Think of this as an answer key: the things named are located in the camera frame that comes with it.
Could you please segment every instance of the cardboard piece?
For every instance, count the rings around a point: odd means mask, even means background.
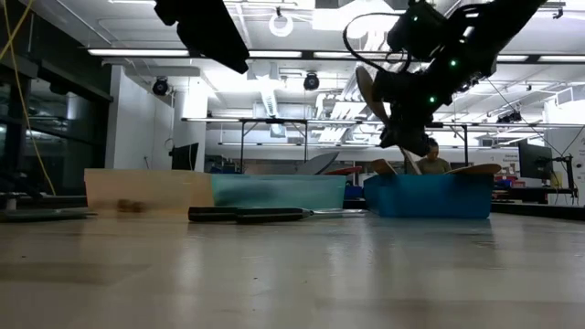
[[[86,169],[88,207],[98,213],[187,214],[213,207],[211,175],[184,170]]]

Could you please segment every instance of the person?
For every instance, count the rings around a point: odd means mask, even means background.
[[[451,165],[439,157],[439,144],[433,138],[429,139],[431,150],[427,156],[417,162],[423,175],[442,175],[451,171]]]

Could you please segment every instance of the ceiling light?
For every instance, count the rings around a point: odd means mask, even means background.
[[[367,58],[367,59],[384,60],[384,59],[387,59],[386,55],[388,53],[384,52],[384,51],[358,51],[357,54],[359,54],[361,57]],[[313,54],[313,57],[314,58],[331,58],[331,59],[347,59],[347,58],[355,59],[354,56],[347,51],[315,51]],[[388,59],[393,59],[393,60],[400,60],[400,58],[401,58],[400,54],[392,54],[392,55],[388,56]]]
[[[308,123],[314,124],[357,124],[359,121],[344,121],[344,120],[309,120]]]
[[[314,53],[315,58],[352,58],[348,51],[317,51]]]
[[[121,49],[121,48],[93,48],[88,49],[93,56],[104,57],[189,57],[186,49]]]
[[[239,122],[239,119],[228,118],[183,118],[188,122]]]
[[[370,13],[395,13],[385,1],[353,1],[337,9],[315,9],[314,30],[343,31],[357,16]],[[368,16],[357,19],[347,29],[348,38],[361,38],[367,32],[387,32],[398,21],[397,16]]]
[[[300,58],[302,54],[300,51],[251,50],[250,58]]]
[[[541,56],[538,61],[580,62],[585,61],[585,56]]]
[[[153,0],[108,0],[112,4],[128,4],[128,5],[156,5]]]
[[[522,61],[526,61],[527,59],[528,59],[528,56],[519,56],[519,55],[500,55],[497,57],[497,61],[499,61],[499,62],[507,62],[507,61],[522,62]]]
[[[286,23],[284,23],[284,27],[276,27],[276,20],[279,18],[284,18]],[[294,28],[293,19],[288,15],[272,15],[271,20],[268,22],[268,28],[270,29],[271,33],[273,33],[276,37],[288,37]]]
[[[219,142],[218,145],[241,146],[241,143],[222,143],[222,142]],[[244,143],[244,146],[258,146],[258,143]]]
[[[314,1],[313,6],[310,6],[311,1],[307,0],[223,0],[226,5],[245,5],[245,6],[279,6],[279,7],[302,7],[305,9],[314,9]]]

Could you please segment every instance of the metal frame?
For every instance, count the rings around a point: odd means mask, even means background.
[[[205,122],[209,119],[209,122],[217,122],[217,120],[221,120],[221,118],[204,118],[204,119],[188,119],[183,118],[181,119],[184,122]],[[266,118],[266,119],[247,119],[247,118],[225,118],[226,122],[241,122],[241,146],[240,146],[240,155],[239,155],[239,165],[241,166],[240,170],[243,170],[244,164],[244,137],[258,125],[260,122],[264,122],[267,124],[285,124],[285,123],[292,123],[294,128],[303,135],[303,132],[295,125],[295,123],[304,124],[304,161],[307,161],[308,158],[308,129],[309,124],[322,124],[318,120],[306,120],[306,119],[279,119],[279,118]],[[254,125],[245,131],[245,125],[248,122],[254,122]],[[356,123],[345,123],[345,124],[383,124],[382,122],[363,122],[363,121],[356,121]],[[541,128],[576,128],[582,127],[582,124],[561,124],[561,123],[480,123],[480,122],[433,122],[427,125],[427,128],[430,129],[437,129],[437,128],[444,128],[449,127],[451,128],[462,140],[463,140],[463,149],[464,149],[464,156],[465,156],[465,165],[469,165],[469,143],[468,143],[468,130],[469,127],[541,127]],[[463,128],[463,136],[455,130],[455,127]]]
[[[304,124],[304,161],[307,162],[307,158],[309,156],[309,139],[307,138],[309,135],[309,123],[305,119],[278,119],[278,118],[266,118],[266,119],[239,119],[241,122],[241,145],[239,147],[239,171],[244,173],[244,138],[246,135],[251,132],[258,123],[266,123],[266,124],[285,124],[285,123],[292,123],[292,126],[303,135],[303,132],[296,126],[296,123]],[[254,124],[246,131],[246,123],[254,122]]]

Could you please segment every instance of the table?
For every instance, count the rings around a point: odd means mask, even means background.
[[[552,187],[497,187],[494,193],[503,196],[504,199],[522,200],[524,202],[538,202],[539,204],[547,204],[548,195],[559,193],[560,195],[572,195],[573,191],[568,188]]]
[[[582,328],[585,226],[96,218],[0,226],[3,328]]]

